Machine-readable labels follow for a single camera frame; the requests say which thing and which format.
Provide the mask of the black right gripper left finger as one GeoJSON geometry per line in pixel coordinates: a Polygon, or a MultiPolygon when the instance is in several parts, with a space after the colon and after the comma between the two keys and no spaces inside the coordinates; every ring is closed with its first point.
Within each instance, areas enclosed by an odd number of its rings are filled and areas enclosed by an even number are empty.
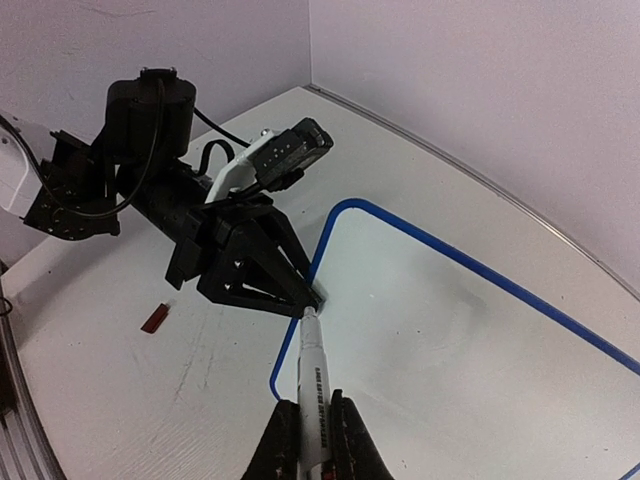
{"type": "Polygon", "coordinates": [[[300,435],[299,406],[279,400],[241,479],[297,479],[300,435]]]}

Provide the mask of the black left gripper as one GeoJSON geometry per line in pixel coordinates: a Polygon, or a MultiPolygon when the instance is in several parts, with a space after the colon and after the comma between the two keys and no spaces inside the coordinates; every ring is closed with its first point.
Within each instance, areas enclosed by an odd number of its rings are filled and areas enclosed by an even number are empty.
{"type": "Polygon", "coordinates": [[[288,217],[269,197],[218,200],[189,208],[166,280],[214,304],[301,316],[322,297],[310,286],[310,260],[288,217]]]}

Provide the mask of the red marker cap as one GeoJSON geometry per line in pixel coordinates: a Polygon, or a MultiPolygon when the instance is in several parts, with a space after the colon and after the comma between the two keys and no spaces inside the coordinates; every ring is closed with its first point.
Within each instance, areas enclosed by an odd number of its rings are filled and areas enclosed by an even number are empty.
{"type": "Polygon", "coordinates": [[[146,334],[154,334],[166,320],[170,309],[171,306],[168,303],[160,303],[140,327],[140,330],[146,334]]]}

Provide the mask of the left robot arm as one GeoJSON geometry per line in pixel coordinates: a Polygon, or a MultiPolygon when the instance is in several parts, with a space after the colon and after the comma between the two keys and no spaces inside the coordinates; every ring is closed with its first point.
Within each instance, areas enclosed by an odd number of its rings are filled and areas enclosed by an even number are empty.
{"type": "Polygon", "coordinates": [[[244,141],[225,129],[185,161],[202,113],[173,69],[144,69],[108,89],[104,124],[84,142],[11,115],[1,118],[1,205],[49,236],[116,236],[134,208],[174,245],[165,274],[210,302],[299,317],[320,306],[311,263],[273,194],[333,147],[311,118],[244,141]]]}

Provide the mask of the small blue-framed whiteboard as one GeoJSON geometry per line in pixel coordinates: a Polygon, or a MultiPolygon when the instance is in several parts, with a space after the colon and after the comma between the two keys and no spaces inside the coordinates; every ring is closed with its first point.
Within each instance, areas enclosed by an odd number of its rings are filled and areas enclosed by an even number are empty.
{"type": "Polygon", "coordinates": [[[639,358],[363,199],[311,281],[329,382],[397,479],[635,479],[639,358]]]}

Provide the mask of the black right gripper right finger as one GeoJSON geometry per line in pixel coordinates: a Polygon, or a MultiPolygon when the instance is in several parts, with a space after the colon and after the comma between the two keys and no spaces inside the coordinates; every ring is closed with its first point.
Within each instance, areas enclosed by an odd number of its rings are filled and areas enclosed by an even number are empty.
{"type": "Polygon", "coordinates": [[[329,433],[335,479],[392,480],[354,401],[336,389],[331,396],[329,433]]]}

